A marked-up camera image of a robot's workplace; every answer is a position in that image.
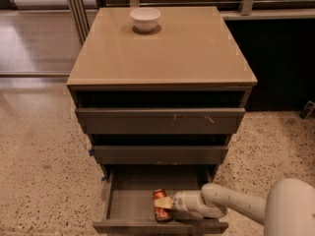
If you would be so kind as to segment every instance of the drawer front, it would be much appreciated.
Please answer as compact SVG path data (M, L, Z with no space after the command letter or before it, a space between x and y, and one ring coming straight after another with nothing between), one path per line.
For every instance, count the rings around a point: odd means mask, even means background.
M227 147L95 146L99 164L220 164Z
M87 134L234 134L243 108L76 110Z
M168 195L181 190L200 190L209 182L206 165L114 165L106 185L104 216L94 223L98 233L200 234L223 233L227 223L174 212L174 220L157 223L153 190Z

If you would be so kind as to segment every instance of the robotic hand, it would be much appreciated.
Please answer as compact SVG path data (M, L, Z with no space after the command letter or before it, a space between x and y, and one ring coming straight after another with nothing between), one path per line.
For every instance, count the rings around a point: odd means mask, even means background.
M264 225L265 236L315 235L315 189L297 179L276 183L266 200L210 183L201 191L180 191L157 199L155 206L209 218L225 216L229 207Z

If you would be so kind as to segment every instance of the red can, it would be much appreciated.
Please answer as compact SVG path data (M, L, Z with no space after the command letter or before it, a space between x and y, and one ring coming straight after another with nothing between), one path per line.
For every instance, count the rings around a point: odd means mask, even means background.
M154 191L153 200L166 197L165 189L157 189ZM161 208L155 206L155 217L157 222L168 222L171 220L171 214L168 208Z

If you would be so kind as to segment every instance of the bowl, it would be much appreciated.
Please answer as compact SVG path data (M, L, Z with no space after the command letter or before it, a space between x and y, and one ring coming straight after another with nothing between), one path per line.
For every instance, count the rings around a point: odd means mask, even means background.
M134 27L141 32L150 32L158 25L160 11L154 8L138 8L130 13Z

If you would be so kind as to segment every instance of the floor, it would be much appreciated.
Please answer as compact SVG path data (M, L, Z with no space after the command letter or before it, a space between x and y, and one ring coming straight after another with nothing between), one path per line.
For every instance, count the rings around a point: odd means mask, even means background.
M67 13L0 11L0 71L71 71L80 51ZM0 78L0 235L97 235L106 183L63 79ZM266 198L293 177L315 186L315 118L246 113L216 183ZM230 210L224 236L262 236Z

